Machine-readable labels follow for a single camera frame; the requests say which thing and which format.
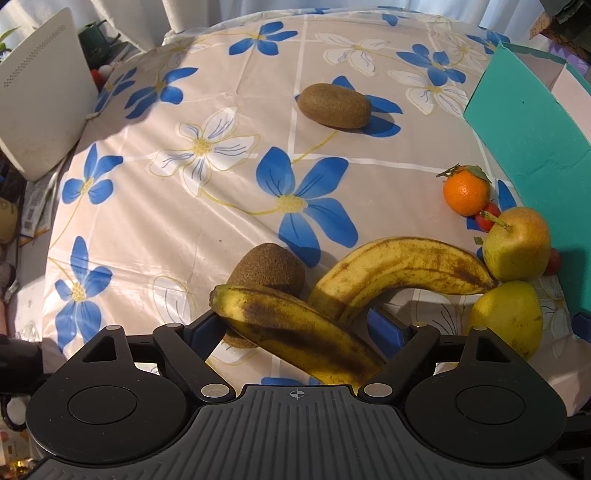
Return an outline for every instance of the orange fruit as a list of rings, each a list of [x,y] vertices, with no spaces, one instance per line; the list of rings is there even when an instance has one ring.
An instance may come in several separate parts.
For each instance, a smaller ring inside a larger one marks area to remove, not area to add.
[[[480,167],[458,164],[437,176],[447,177],[443,198],[454,212],[466,217],[476,215],[488,203],[491,182]]]

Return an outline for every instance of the kiwi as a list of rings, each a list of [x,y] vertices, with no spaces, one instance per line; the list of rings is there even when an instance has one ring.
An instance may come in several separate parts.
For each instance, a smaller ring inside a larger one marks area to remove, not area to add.
[[[371,102],[365,95],[330,83],[307,86],[297,106],[310,120],[333,128],[362,128],[371,116]]]
[[[277,244],[261,244],[242,257],[226,283],[245,287],[271,287],[299,297],[305,280],[304,265],[294,254]],[[231,328],[228,328],[223,339],[236,348],[256,347]]]

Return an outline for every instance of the ripe banana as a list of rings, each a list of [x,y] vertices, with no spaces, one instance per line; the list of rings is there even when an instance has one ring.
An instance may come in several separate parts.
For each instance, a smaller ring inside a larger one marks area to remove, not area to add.
[[[218,285],[209,304],[244,338],[322,383],[350,384],[357,392],[384,366],[361,339],[278,290]]]
[[[464,250],[427,238],[391,237],[365,244],[337,263],[312,289],[308,304],[349,326],[387,288],[473,295],[495,284],[486,267]]]

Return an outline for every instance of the red tomato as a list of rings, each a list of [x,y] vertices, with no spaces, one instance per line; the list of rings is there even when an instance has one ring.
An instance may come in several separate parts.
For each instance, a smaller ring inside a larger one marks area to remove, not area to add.
[[[547,276],[556,275],[558,273],[558,271],[560,270],[560,264],[561,264],[560,253],[558,250],[553,248],[552,250],[550,250],[550,260],[548,261],[548,266],[546,267],[546,270],[544,271],[544,275],[547,275]]]
[[[486,204],[486,206],[483,208],[483,210],[486,210],[487,212],[493,214],[495,217],[498,217],[501,214],[499,207],[497,207],[492,202],[488,202]],[[485,232],[490,232],[492,226],[495,224],[495,222],[491,222],[490,220],[487,220],[486,218],[484,218],[478,214],[476,214],[474,216],[474,220],[476,220],[476,223],[478,224],[478,226],[481,229],[483,229]]]
[[[103,85],[105,84],[103,77],[100,76],[98,70],[91,70],[90,75],[92,76],[92,79],[95,81],[96,88],[98,88],[98,90],[100,91],[103,88]]]

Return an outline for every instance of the white panel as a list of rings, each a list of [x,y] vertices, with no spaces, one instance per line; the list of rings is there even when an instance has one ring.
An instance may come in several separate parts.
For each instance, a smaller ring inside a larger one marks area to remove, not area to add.
[[[39,179],[66,156],[96,95],[68,8],[0,64],[0,147],[27,180]]]

